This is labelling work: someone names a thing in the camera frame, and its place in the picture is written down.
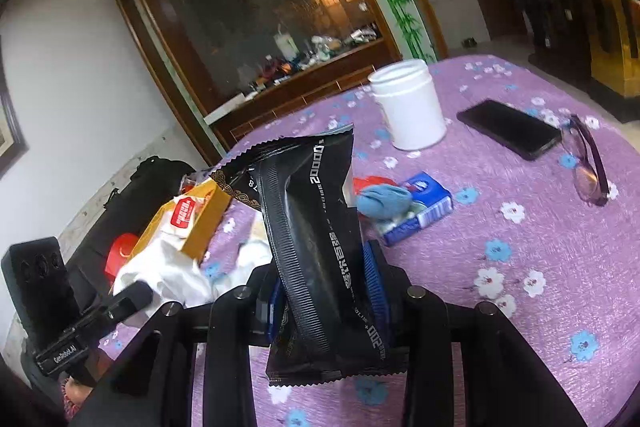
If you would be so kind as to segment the black snack pouch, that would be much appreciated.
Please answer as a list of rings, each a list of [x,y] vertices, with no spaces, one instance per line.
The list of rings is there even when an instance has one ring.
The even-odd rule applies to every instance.
[[[258,143],[213,173],[233,198],[262,214],[285,314],[270,344],[270,383],[310,386],[408,367],[396,329],[396,291],[386,282],[390,335],[384,346],[364,281],[360,222],[352,202],[354,128]]]

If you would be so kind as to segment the light blue cloth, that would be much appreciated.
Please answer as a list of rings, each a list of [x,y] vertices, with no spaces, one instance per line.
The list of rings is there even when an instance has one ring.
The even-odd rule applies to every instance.
[[[402,186],[369,185],[357,195],[357,210],[372,220],[388,220],[406,212],[412,202],[411,193]]]

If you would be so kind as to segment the blue tissue packet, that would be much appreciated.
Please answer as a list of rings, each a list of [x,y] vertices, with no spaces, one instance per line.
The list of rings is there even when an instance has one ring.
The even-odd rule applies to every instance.
[[[408,239],[449,216],[454,210],[451,193],[425,172],[419,172],[401,185],[412,196],[408,210],[390,220],[373,222],[373,228],[386,246]]]

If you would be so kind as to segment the white plastic bag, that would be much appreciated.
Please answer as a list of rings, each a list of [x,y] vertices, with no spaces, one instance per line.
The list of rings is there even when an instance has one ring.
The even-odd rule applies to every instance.
[[[212,303],[231,289],[245,285],[250,273],[259,265],[268,265],[272,260],[270,247],[264,241],[249,241],[239,249],[235,265],[229,273],[218,273],[210,277],[198,262],[178,251],[163,239],[154,239],[120,269],[115,277],[113,294],[142,281],[153,293],[152,301],[140,314],[152,315],[165,303],[180,303],[185,308],[194,308]]]

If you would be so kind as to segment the yellow cardboard box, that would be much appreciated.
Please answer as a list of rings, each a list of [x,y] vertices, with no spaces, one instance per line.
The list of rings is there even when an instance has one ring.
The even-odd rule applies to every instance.
[[[202,263],[230,199],[212,179],[174,197],[157,210],[128,260],[144,251],[154,239],[163,239],[180,253]]]

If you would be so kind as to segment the red gift bag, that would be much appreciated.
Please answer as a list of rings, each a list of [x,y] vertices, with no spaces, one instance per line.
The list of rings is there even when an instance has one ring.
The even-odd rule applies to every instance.
[[[104,273],[111,283],[116,279],[120,269],[128,262],[131,251],[138,243],[138,236],[132,233],[122,233],[112,243],[108,251]]]

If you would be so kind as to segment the small red packet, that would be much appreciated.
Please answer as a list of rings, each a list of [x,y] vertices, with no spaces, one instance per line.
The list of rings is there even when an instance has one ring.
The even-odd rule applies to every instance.
[[[352,186],[354,187],[354,191],[356,194],[361,193],[365,188],[369,186],[377,185],[397,186],[397,183],[390,178],[385,178],[385,176],[365,176],[364,178],[352,179]]]

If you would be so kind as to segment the black suitcase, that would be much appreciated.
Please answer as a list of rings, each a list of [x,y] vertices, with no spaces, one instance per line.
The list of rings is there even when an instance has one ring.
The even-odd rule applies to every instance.
[[[126,186],[113,188],[102,215],[66,262],[79,309],[85,311],[107,296],[111,283],[104,269],[115,239],[125,233],[141,235],[160,206],[178,194],[183,177],[193,171],[182,160],[151,156],[140,162]]]

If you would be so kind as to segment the purple floral tablecloth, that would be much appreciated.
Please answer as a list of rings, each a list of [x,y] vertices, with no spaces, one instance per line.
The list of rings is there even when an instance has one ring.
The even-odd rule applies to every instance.
[[[639,380],[638,152],[592,108],[504,58],[450,58],[430,72],[447,132],[426,150],[393,147],[367,87],[264,124],[238,149],[352,124],[356,176],[429,174],[451,192],[454,210],[387,249],[387,259],[448,303],[495,303],[585,422],[608,424]],[[606,205],[580,199],[576,160],[562,146],[526,161],[458,121],[486,98],[547,124],[579,116],[603,161]]]

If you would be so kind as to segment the white plastic jar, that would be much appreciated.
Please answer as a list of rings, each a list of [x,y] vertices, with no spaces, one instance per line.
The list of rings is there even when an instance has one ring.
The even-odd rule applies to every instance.
[[[447,126],[433,77],[423,60],[387,65],[372,72],[368,80],[394,147],[410,152],[442,141]]]

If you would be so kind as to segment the black smartphone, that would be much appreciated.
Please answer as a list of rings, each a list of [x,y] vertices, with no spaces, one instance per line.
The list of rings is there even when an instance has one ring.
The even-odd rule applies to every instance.
[[[457,113],[457,120],[534,161],[561,142],[561,131],[506,104],[485,100]]]

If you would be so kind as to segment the wooden counter cabinet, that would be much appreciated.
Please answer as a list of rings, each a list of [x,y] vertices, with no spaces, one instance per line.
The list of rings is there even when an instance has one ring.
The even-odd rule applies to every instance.
[[[262,91],[210,127],[222,148],[228,152],[239,139],[263,124],[324,98],[363,86],[372,72],[392,64],[399,57],[384,38],[379,38]]]

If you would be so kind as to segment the purple frame eyeglasses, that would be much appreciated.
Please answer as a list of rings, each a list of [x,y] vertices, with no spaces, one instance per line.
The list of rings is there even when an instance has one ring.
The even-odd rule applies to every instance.
[[[596,141],[576,114],[562,124],[562,145],[576,164],[574,187],[580,199],[589,205],[604,207],[608,203],[608,177]]]

